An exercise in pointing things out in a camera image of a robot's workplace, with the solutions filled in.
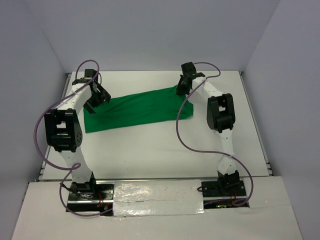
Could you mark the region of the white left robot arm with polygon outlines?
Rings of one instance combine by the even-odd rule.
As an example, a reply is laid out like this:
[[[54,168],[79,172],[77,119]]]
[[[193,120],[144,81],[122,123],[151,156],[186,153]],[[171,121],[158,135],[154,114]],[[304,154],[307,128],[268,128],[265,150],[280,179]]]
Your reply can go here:
[[[68,168],[77,166],[71,172],[68,191],[89,200],[99,196],[99,189],[81,150],[83,132],[78,115],[81,109],[95,114],[96,107],[110,102],[111,95],[99,83],[99,75],[94,69],[86,69],[84,77],[72,82],[70,97],[44,115],[48,145],[62,156]]]

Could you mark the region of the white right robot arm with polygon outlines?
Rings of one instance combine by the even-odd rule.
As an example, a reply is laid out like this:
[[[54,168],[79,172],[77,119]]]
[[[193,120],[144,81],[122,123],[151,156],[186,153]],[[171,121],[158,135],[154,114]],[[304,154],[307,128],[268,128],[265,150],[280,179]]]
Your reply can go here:
[[[186,62],[181,65],[182,75],[176,87],[178,96],[185,96],[177,114],[175,128],[180,142],[179,120],[181,112],[188,98],[195,92],[206,100],[206,122],[210,130],[216,134],[221,142],[222,150],[213,150],[214,154],[222,155],[217,167],[217,180],[203,182],[197,189],[204,197],[235,197],[241,188],[240,173],[236,166],[232,133],[236,122],[234,99],[231,93],[224,93],[217,89],[208,79],[221,75],[205,76],[198,72],[195,63]]]

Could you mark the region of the green t shirt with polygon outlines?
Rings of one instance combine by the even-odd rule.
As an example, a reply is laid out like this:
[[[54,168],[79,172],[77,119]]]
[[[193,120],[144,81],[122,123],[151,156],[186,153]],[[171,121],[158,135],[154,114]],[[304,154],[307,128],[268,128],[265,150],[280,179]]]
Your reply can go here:
[[[175,121],[179,111],[181,120],[188,119],[194,115],[194,105],[187,101],[180,109],[185,99],[176,94],[175,86],[111,98],[95,107],[95,113],[83,110],[85,132]]]

